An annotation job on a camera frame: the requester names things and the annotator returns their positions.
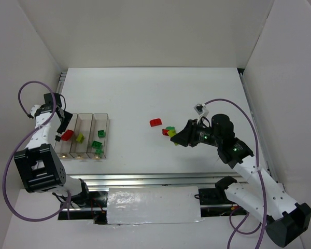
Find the lime rectangular lego brick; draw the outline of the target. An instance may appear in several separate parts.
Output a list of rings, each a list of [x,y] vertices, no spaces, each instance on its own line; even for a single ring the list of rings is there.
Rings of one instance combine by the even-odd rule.
[[[168,130],[167,134],[170,138],[172,138],[173,136],[175,136],[177,134],[177,132],[175,129],[170,129],[170,130]]]

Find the lime lego block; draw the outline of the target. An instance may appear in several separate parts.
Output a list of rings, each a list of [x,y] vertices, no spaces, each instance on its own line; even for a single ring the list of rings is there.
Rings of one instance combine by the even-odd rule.
[[[85,136],[82,133],[79,133],[76,138],[76,142],[82,144],[85,140]]]

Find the small green lego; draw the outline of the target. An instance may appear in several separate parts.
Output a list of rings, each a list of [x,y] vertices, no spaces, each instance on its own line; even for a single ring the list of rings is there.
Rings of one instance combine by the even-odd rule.
[[[97,149],[94,154],[97,156],[101,156],[103,154],[103,151],[101,149]]]

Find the green square lego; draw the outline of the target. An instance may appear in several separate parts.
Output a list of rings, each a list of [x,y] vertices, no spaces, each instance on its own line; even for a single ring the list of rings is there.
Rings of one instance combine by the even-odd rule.
[[[97,136],[98,136],[99,138],[104,138],[105,135],[106,135],[106,131],[105,131],[105,130],[98,130],[98,131],[97,131]]]

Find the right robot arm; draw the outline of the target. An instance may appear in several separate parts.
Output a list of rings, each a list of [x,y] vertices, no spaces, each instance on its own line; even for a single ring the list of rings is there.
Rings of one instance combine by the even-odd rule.
[[[171,137],[171,141],[184,147],[199,143],[216,147],[221,161],[246,180],[258,195],[249,192],[232,177],[225,177],[217,183],[220,193],[265,223],[268,237],[277,246],[286,247],[308,229],[310,206],[290,197],[264,168],[257,166],[256,155],[236,138],[234,125],[227,115],[214,115],[207,126],[200,120],[190,119],[182,131]]]

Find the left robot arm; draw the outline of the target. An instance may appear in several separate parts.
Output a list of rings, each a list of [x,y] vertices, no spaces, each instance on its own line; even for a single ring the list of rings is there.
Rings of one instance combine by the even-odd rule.
[[[55,114],[50,93],[44,94],[45,103],[34,105],[29,116],[35,119],[37,131],[32,135],[24,150],[14,154],[24,188],[29,193],[51,192],[66,200],[71,194],[71,202],[78,207],[87,205],[90,199],[86,183],[79,178],[66,175],[64,166],[54,150],[55,143],[60,139],[73,114],[62,108],[61,94],[55,93]]]

